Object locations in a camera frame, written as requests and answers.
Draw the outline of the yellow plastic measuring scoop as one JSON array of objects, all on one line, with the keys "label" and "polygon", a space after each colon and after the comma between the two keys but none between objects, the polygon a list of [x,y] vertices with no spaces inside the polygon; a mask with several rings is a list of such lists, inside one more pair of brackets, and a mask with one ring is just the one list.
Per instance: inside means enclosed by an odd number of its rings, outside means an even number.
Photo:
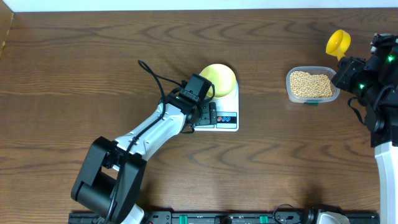
[{"label": "yellow plastic measuring scoop", "polygon": [[337,30],[329,38],[326,45],[326,53],[334,56],[340,61],[345,57],[345,52],[351,44],[351,36],[344,30]]}]

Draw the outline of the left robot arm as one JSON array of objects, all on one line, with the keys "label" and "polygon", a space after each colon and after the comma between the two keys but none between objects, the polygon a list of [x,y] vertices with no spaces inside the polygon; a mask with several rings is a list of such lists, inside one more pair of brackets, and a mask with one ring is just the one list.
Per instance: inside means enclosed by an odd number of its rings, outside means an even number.
[{"label": "left robot arm", "polygon": [[136,202],[147,161],[170,138],[201,118],[206,94],[214,84],[197,74],[169,94],[138,127],[110,141],[91,144],[71,198],[99,215],[100,223],[141,223],[144,211]]}]

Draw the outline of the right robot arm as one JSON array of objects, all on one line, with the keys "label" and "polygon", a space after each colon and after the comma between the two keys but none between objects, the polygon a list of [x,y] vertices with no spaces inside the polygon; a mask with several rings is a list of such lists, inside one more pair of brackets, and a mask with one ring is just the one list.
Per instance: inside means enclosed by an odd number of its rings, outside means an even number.
[{"label": "right robot arm", "polygon": [[366,115],[356,113],[371,134],[371,147],[380,183],[380,222],[397,223],[397,36],[375,34],[369,59],[347,57],[350,35],[337,30],[329,38],[326,53],[338,59],[331,79],[340,90],[354,95]]}]

